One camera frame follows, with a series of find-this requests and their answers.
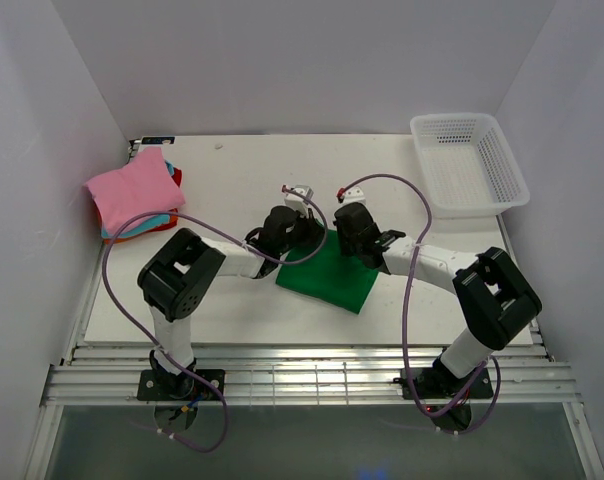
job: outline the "blue cloth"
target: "blue cloth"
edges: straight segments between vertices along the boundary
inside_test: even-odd
[[[173,176],[173,174],[175,173],[175,169],[173,168],[173,165],[171,165],[166,160],[164,161],[164,163],[166,163],[166,168],[169,171],[169,174],[171,176]],[[155,217],[150,217],[149,219],[145,220],[144,222],[142,222],[140,225],[138,225],[134,229],[120,234],[120,236],[118,238],[135,237],[136,235],[140,235],[141,233],[148,232],[149,230],[153,230],[154,228],[160,227],[162,225],[166,225],[170,221],[171,221],[170,215],[156,215]],[[104,226],[102,226],[101,233],[102,233],[102,238],[106,238],[106,239],[111,238],[111,236],[108,234],[108,232],[106,231]]]

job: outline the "pink cloth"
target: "pink cloth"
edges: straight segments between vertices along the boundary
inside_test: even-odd
[[[166,168],[160,147],[145,148],[124,167],[93,177],[85,185],[109,235],[135,215],[150,210],[171,210],[186,202]],[[125,232],[145,220],[148,217],[133,222]]]

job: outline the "white wall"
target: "white wall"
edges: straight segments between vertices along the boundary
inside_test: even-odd
[[[20,475],[97,258],[81,185],[126,146],[50,1],[0,0],[0,480]]]
[[[128,138],[495,113],[554,0],[53,0]]]
[[[509,232],[604,462],[604,1],[558,2],[497,116],[531,190]]]

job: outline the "green cloth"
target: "green cloth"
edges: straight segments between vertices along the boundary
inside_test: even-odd
[[[294,248],[286,257],[292,262],[306,257],[313,248]],[[276,285],[294,292],[319,298],[325,302],[360,313],[378,272],[364,265],[357,257],[340,255],[338,234],[329,230],[320,252],[300,265],[282,265]]]

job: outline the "glass panel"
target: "glass panel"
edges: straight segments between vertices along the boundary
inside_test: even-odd
[[[152,407],[66,407],[47,478],[584,478],[560,404],[500,404],[458,438],[383,420],[430,425],[408,406],[234,407],[226,442],[202,455],[131,426],[153,426]],[[220,426],[219,408],[201,408],[186,436],[208,445]]]

